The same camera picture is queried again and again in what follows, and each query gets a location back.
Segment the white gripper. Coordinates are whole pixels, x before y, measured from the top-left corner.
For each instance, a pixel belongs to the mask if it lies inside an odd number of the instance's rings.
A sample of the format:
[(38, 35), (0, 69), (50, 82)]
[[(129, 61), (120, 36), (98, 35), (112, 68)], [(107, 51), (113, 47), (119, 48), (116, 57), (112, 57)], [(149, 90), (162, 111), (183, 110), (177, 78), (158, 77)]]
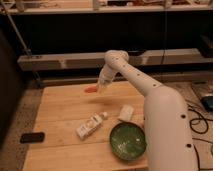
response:
[(98, 79), (97, 92), (103, 93), (106, 88), (105, 86), (111, 84), (113, 80), (114, 80), (114, 73), (112, 71), (102, 69)]

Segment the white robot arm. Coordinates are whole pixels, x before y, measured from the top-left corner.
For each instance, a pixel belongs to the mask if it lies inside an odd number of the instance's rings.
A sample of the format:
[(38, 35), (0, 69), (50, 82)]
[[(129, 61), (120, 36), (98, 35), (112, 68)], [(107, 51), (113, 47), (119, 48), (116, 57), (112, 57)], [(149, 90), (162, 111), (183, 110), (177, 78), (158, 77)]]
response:
[(128, 63), (123, 50), (109, 50), (98, 79), (98, 90), (120, 73), (144, 96), (144, 131), (149, 171), (199, 171), (183, 96)]

